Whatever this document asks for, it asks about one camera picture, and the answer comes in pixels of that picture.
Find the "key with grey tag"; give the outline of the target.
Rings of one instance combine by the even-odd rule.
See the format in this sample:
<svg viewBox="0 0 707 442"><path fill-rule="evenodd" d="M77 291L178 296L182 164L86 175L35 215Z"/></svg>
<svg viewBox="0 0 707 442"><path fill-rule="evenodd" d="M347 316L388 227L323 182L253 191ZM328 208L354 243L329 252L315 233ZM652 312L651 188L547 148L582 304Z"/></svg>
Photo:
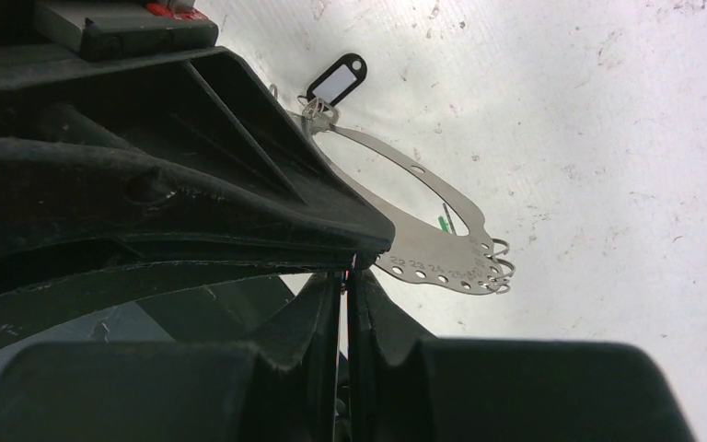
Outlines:
<svg viewBox="0 0 707 442"><path fill-rule="evenodd" d="M367 73L367 63L358 53L346 53L333 62L297 97L302 105L300 127L317 134L335 126L340 119L338 105L365 82Z"/></svg>

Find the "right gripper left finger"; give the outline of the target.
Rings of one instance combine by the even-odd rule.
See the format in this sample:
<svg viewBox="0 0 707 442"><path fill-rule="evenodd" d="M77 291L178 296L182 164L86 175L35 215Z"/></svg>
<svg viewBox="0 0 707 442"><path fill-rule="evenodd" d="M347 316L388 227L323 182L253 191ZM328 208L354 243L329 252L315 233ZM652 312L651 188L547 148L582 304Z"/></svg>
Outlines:
<svg viewBox="0 0 707 442"><path fill-rule="evenodd" d="M38 343L0 374L0 441L330 441L341 278L141 302L165 341Z"/></svg>

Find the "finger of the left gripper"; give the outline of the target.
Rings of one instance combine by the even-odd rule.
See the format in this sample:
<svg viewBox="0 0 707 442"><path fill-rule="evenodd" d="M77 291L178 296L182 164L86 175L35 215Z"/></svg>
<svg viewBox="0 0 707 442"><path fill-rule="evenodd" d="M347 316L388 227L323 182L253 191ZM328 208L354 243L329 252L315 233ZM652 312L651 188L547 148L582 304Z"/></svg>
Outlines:
<svg viewBox="0 0 707 442"><path fill-rule="evenodd" d="M369 265L394 238L228 49L0 48L0 258L98 240L151 261L243 245Z"/></svg>
<svg viewBox="0 0 707 442"><path fill-rule="evenodd" d="M0 292L0 351L60 327L59 341L226 343L292 300L283 278L309 269L155 264L53 278Z"/></svg>

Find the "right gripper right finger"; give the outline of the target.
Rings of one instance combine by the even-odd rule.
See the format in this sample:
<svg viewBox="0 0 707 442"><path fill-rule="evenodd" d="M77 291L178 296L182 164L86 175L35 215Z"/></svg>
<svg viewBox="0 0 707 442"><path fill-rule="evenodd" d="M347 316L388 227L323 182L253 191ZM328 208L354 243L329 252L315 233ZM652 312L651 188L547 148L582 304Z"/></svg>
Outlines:
<svg viewBox="0 0 707 442"><path fill-rule="evenodd" d="M348 283L355 441L691 441L662 371L624 343L439 338L369 271Z"/></svg>

